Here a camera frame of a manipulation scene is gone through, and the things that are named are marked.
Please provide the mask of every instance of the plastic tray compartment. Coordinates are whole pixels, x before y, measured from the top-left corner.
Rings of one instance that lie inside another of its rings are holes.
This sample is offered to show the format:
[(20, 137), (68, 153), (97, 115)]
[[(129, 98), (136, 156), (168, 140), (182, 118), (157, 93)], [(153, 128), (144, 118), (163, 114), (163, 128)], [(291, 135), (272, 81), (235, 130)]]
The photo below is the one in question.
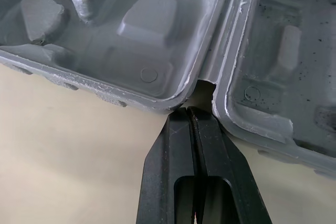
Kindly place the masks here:
[(156, 111), (192, 92), (225, 0), (0, 0), (0, 61)]
[(336, 0), (253, 0), (243, 11), (215, 114), (261, 154), (336, 177)]

